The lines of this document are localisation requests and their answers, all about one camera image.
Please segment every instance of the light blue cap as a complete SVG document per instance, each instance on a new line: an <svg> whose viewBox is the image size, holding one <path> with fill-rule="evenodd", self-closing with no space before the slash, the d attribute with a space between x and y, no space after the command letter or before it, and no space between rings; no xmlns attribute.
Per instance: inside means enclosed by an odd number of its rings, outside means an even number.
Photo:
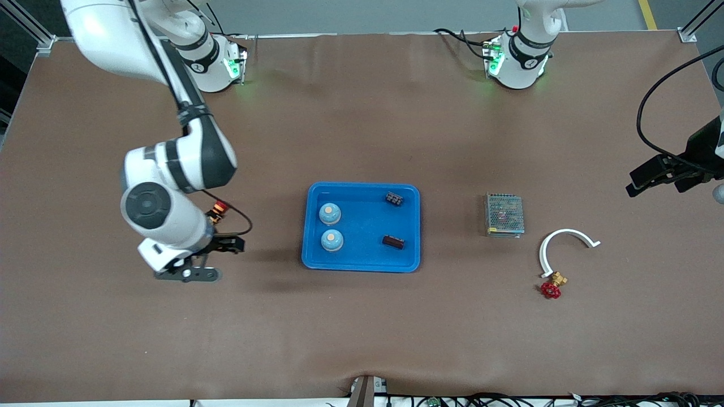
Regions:
<svg viewBox="0 0 724 407"><path fill-rule="evenodd" d="M321 247L326 251L338 251L344 242L345 239L339 230L329 229L321 234Z"/></svg>
<svg viewBox="0 0 724 407"><path fill-rule="evenodd" d="M334 225L340 221L342 211L339 206L333 203L326 203L319 208L319 220L325 225Z"/></svg>

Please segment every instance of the yellow floor stripe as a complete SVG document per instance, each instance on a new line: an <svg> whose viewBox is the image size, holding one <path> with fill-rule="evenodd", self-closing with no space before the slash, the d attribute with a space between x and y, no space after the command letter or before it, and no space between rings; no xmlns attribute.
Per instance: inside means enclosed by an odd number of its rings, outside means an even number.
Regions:
<svg viewBox="0 0 724 407"><path fill-rule="evenodd" d="M654 21L654 15L651 14L649 0L639 0L639 6L641 7L641 13L644 15L646 28L649 30L658 30L658 28L656 28L656 22Z"/></svg>

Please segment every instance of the table surface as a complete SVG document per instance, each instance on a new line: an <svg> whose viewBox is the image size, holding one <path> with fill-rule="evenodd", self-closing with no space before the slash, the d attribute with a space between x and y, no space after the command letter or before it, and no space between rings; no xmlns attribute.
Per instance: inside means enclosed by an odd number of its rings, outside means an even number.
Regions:
<svg viewBox="0 0 724 407"><path fill-rule="evenodd" d="M485 79L449 37L248 45L247 84L206 96L240 163L214 192L255 223L247 253L211 256L213 284L155 280L119 213L125 152L180 134L168 90L103 72L72 43L35 61L0 156L0 400L328 397L360 374L393 393L724 393L714 185L624 189L654 155L639 101L693 44L562 34L524 91ZM697 64L657 91L644 131L682 151L718 110ZM420 268L306 269L320 180L414 184ZM523 197L521 239L479 234L487 192ZM538 246L564 227L602 245L556 238L550 260L570 281L546 300Z"/></svg>

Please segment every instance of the white curved tube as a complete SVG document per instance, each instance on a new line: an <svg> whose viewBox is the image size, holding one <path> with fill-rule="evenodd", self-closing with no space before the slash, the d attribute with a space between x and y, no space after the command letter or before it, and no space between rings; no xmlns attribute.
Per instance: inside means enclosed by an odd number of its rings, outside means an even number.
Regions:
<svg viewBox="0 0 724 407"><path fill-rule="evenodd" d="M548 264L548 243L551 239L553 239L554 236L560 235L561 233L565 233L566 235L576 236L578 239L581 239L586 246L590 248L594 248L601 244L601 242L594 242L591 238L589 238L586 234L579 232L578 230L573 229L561 229L556 230L555 232L548 235L547 238L543 240L543 243L541 243L541 248L539 252L539 258L541 261L541 268L543 268L543 274L541 274L541 278L547 278L551 274L553 274L553 269L550 268L550 264Z"/></svg>

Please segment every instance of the blue tray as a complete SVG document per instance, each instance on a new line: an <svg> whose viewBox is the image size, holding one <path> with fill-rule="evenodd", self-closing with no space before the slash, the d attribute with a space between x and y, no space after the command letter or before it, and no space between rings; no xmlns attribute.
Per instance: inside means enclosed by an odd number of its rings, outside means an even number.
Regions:
<svg viewBox="0 0 724 407"><path fill-rule="evenodd" d="M403 204L385 201L388 192L403 197ZM327 226L319 209L327 202L342 211L340 221ZM342 233L344 244L330 253L321 247L325 230ZM382 244L382 237L405 241L400 250ZM304 222L302 262L310 269L357 272L409 273L420 265L420 193L406 184L317 182L309 188Z"/></svg>

